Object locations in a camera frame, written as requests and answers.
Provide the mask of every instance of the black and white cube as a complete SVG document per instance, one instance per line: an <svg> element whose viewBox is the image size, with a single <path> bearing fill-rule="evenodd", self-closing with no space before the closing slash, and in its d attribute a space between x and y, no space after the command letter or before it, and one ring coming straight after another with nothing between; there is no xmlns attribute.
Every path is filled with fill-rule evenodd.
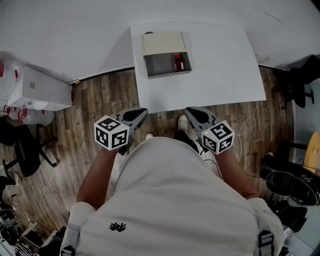
<svg viewBox="0 0 320 256"><path fill-rule="evenodd" d="M129 126L105 115L94 123L94 139L107 150L128 144Z"/></svg>
<svg viewBox="0 0 320 256"><path fill-rule="evenodd" d="M202 146L215 154L220 154L233 145L234 137L234 130L224 120L202 132Z"/></svg>

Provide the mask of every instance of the beige box lid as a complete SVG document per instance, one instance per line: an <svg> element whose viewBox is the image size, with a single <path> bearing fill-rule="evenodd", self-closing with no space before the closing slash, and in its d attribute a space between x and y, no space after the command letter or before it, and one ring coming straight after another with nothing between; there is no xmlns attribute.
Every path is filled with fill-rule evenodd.
<svg viewBox="0 0 320 256"><path fill-rule="evenodd" d="M143 55L186 52L181 32L157 32L142 35Z"/></svg>

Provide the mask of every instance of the yellow wooden object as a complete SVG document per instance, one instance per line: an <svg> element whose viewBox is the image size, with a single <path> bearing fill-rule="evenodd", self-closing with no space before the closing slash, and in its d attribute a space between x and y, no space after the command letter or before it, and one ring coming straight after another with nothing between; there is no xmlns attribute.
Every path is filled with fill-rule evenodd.
<svg viewBox="0 0 320 256"><path fill-rule="evenodd" d="M315 131L309 141L308 147L306 148L305 157L303 161L303 168L316 172L320 156L320 137L319 133Z"/></svg>

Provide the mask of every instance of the black buckle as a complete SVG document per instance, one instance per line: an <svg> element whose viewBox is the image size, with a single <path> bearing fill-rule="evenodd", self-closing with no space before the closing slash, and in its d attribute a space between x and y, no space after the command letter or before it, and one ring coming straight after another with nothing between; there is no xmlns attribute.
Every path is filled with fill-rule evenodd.
<svg viewBox="0 0 320 256"><path fill-rule="evenodd" d="M71 245L68 245L61 250L61 256L67 256L67 255L68 256L76 255L76 250Z"/></svg>
<svg viewBox="0 0 320 256"><path fill-rule="evenodd" d="M268 230L263 230L262 232L260 232L258 236L258 241L259 241L259 248L272 245L274 242L274 234L272 234Z"/></svg>

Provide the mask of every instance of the white t-shirt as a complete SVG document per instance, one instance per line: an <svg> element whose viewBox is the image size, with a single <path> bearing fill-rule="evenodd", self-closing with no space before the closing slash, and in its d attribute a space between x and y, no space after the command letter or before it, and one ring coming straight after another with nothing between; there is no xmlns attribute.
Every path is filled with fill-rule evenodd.
<svg viewBox="0 0 320 256"><path fill-rule="evenodd" d="M79 256L251 256L259 234L257 208L278 255L282 225L263 199L243 198L189 145L155 137L122 162L114 196L97 211L76 203L69 223L82 226Z"/></svg>

